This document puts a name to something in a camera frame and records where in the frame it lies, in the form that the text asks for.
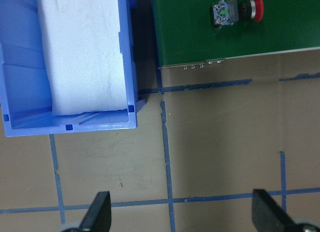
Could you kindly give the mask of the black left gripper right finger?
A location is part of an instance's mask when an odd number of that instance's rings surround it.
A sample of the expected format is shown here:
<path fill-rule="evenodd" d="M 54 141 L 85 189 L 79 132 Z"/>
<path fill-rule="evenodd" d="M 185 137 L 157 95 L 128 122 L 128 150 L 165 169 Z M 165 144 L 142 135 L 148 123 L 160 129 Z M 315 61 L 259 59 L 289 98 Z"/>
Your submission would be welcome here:
<path fill-rule="evenodd" d="M 251 219 L 258 232 L 299 232 L 300 226 L 264 189 L 253 189 Z"/>

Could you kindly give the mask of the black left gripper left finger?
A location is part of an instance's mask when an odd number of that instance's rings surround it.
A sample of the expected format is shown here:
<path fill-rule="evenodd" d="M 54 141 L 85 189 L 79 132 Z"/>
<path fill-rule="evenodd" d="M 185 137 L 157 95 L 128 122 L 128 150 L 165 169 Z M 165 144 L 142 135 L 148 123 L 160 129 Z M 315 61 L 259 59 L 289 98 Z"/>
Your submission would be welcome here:
<path fill-rule="evenodd" d="M 80 232 L 109 232 L 112 224 L 109 191 L 98 192 L 79 225 Z"/>

